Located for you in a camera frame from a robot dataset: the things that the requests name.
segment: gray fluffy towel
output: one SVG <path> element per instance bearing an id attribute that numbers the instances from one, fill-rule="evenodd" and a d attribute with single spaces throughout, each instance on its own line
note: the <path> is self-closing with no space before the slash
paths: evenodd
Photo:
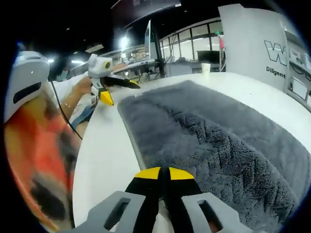
<path id="1" fill-rule="evenodd" d="M 191 81 L 128 97 L 118 110 L 146 167 L 189 171 L 253 230 L 277 232 L 311 184 L 310 154 L 289 132 Z"/>

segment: bracelet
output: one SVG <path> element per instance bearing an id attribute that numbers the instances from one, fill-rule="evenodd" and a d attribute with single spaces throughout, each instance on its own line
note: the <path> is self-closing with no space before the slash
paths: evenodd
<path id="1" fill-rule="evenodd" d="M 66 107 L 70 108 L 70 106 L 66 102 L 63 102 L 63 103 Z"/>

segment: person's arm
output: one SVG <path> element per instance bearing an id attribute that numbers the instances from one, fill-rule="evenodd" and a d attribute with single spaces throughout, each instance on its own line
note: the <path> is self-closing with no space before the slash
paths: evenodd
<path id="1" fill-rule="evenodd" d="M 82 78 L 71 90 L 70 94 L 61 102 L 62 114 L 69 120 L 73 110 L 84 94 L 91 93 L 92 82 L 89 77 Z"/>

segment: white tabletop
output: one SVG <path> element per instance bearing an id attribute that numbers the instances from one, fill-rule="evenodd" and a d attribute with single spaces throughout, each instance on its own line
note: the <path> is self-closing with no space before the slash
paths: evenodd
<path id="1" fill-rule="evenodd" d="M 192 80 L 232 97 L 270 118 L 311 153 L 311 114 L 283 92 L 257 80 L 234 73 L 190 74 L 143 83 L 141 89 L 122 88 L 112 93 L 115 105 L 98 104 L 86 129 L 75 169 L 73 216 L 75 226 L 86 220 L 89 210 L 117 190 L 125 190 L 140 171 L 117 110 L 120 100 L 151 89 Z M 154 232 L 168 223 L 158 216 Z"/>

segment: glass wall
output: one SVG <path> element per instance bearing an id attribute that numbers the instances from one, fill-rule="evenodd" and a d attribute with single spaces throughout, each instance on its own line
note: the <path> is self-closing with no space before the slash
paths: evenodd
<path id="1" fill-rule="evenodd" d="M 202 24 L 186 29 L 162 40 L 162 56 L 170 62 L 184 57 L 187 61 L 198 60 L 198 51 L 219 50 L 219 38 L 223 34 L 221 21 Z"/>

